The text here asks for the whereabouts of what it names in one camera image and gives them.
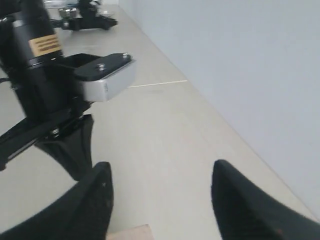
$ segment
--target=yellow label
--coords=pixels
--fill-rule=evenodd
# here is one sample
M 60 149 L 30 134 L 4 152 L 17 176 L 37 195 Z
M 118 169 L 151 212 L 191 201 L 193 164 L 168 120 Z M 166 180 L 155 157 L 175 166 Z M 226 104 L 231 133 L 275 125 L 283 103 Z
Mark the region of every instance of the yellow label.
M 56 34 L 32 39 L 29 41 L 29 45 L 35 57 L 61 50 L 61 45 Z

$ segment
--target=warning sticker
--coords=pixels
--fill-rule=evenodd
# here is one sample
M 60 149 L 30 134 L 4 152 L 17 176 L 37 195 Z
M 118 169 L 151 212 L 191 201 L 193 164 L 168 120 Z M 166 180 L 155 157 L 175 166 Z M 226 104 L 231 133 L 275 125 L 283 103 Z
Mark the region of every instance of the warning sticker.
M 29 45 L 35 57 L 61 50 L 61 45 L 56 34 L 32 39 L 29 41 Z

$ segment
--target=wooden block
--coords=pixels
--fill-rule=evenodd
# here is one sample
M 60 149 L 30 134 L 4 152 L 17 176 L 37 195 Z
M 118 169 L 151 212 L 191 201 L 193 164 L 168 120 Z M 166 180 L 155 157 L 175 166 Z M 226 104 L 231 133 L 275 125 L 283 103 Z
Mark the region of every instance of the wooden block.
M 138 226 L 132 229 L 112 233 L 107 240 L 154 240 L 149 225 Z

